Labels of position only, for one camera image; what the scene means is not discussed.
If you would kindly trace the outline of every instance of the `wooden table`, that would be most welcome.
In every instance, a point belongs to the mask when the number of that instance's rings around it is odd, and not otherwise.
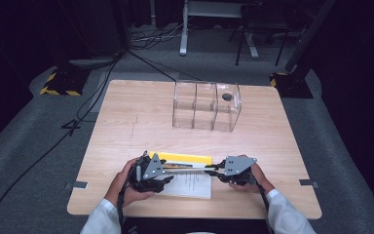
[[[93,135],[78,173],[86,189],[74,188],[68,211],[88,215],[103,198],[113,177],[144,150],[210,155],[220,163],[228,155],[258,159],[266,177],[307,218],[321,210],[293,132],[275,88],[240,86],[243,108],[231,133],[172,126],[174,83],[114,80],[109,84]],[[260,194],[239,192],[212,181],[211,199],[157,194],[124,209],[128,216],[266,218]]]

